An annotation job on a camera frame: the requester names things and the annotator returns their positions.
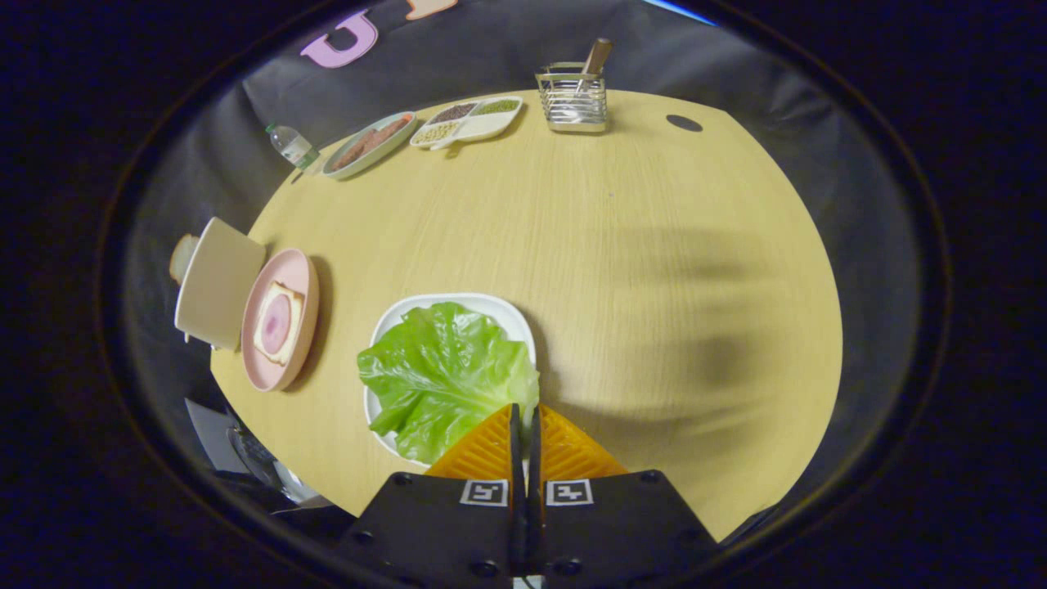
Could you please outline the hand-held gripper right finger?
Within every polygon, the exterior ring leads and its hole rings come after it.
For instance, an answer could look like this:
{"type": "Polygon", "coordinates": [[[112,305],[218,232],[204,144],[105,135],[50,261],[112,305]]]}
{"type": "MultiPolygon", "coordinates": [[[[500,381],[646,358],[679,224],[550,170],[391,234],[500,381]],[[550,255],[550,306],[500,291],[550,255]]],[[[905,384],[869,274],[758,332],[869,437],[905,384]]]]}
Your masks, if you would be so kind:
{"type": "Polygon", "coordinates": [[[535,407],[528,579],[539,588],[658,588],[721,551],[661,470],[631,472],[579,426],[535,407]]]}

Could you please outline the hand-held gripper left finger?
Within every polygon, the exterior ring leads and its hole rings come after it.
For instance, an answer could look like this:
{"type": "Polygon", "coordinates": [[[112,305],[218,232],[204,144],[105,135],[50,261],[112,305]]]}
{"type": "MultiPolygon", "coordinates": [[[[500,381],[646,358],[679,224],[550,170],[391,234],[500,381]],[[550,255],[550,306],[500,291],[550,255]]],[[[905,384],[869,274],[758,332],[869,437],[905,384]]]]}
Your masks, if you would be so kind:
{"type": "Polygon", "coordinates": [[[335,552],[400,588],[512,588],[524,497],[520,409],[508,405],[495,440],[497,476],[396,472],[340,538],[335,552]]]}

